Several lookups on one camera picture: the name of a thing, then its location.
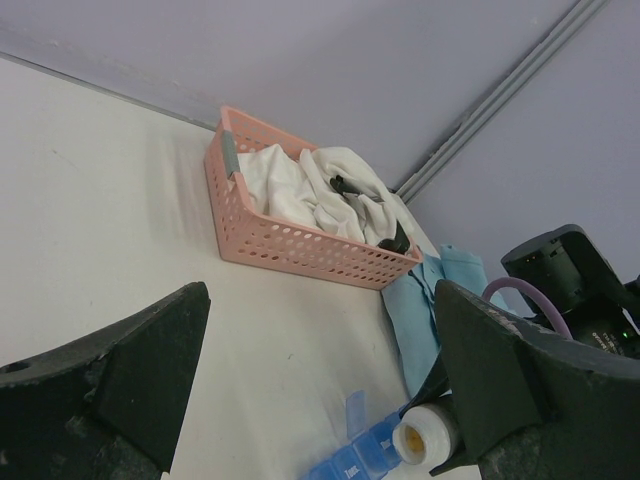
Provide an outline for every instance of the wall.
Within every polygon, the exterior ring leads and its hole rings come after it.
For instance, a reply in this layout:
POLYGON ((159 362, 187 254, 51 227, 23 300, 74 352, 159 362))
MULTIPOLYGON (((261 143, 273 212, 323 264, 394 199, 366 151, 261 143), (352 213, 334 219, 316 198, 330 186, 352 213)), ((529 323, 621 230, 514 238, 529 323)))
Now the wall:
POLYGON ((639 52, 640 3, 612 2, 411 205, 434 243, 482 255, 496 278, 511 248, 577 223, 636 278, 639 52))
POLYGON ((214 125, 222 103, 390 186, 575 0, 7 0, 0 50, 214 125))

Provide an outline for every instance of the white bottle cap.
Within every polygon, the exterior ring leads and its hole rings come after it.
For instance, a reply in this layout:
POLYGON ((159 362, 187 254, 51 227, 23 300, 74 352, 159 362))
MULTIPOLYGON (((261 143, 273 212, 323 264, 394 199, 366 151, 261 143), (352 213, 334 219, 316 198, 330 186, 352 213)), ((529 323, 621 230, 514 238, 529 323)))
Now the white bottle cap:
POLYGON ((457 425, 438 405, 413 407, 393 430, 393 446, 402 459, 429 468, 446 462, 459 440, 457 425))

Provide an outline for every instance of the light blue fabric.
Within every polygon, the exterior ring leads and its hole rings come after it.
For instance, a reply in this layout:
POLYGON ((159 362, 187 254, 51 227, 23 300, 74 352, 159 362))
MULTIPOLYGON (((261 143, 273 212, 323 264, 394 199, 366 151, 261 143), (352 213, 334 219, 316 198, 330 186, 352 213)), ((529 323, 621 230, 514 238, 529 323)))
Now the light blue fabric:
MULTIPOLYGON (((445 278, 476 295, 481 295, 488 284, 480 257, 442 245, 440 258, 424 255, 423 263, 382 290, 412 397, 422 386, 440 351, 433 306, 436 283, 445 278)), ((500 294, 495 294, 491 302, 507 310, 500 294)))

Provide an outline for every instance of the basket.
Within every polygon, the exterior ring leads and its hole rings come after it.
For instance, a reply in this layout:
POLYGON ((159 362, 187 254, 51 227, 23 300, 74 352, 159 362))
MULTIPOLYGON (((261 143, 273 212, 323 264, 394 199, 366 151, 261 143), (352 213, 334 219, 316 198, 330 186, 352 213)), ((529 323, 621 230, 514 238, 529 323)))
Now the basket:
POLYGON ((408 255, 382 250, 257 213, 240 173, 237 151, 274 143, 294 160, 317 148, 229 107, 222 107, 207 149, 205 170, 220 256, 229 262, 380 290, 422 262, 412 241, 408 255))

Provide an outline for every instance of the table surface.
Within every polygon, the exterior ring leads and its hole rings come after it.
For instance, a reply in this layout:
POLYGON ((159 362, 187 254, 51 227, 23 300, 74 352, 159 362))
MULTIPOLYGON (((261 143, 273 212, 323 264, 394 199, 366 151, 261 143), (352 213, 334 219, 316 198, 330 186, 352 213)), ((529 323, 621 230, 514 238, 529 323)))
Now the table surface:
POLYGON ((352 392, 370 424, 407 401, 378 292, 220 259, 213 132, 6 60, 0 84, 0 365, 201 280, 211 312, 167 478, 295 479, 346 442, 352 392))

